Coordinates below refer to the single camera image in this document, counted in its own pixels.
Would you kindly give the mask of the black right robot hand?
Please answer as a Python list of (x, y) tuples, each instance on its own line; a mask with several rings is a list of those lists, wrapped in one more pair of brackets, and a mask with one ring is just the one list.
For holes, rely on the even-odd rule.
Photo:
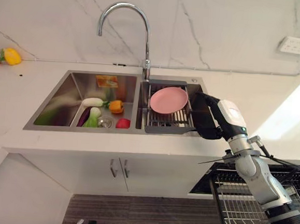
[(218, 127), (205, 127), (204, 120), (194, 123), (198, 134), (208, 140), (226, 141), (237, 135), (248, 135), (246, 122), (238, 107), (229, 100), (217, 99), (202, 92), (196, 93), (198, 99), (205, 101), (210, 109), (213, 118), (217, 121)]

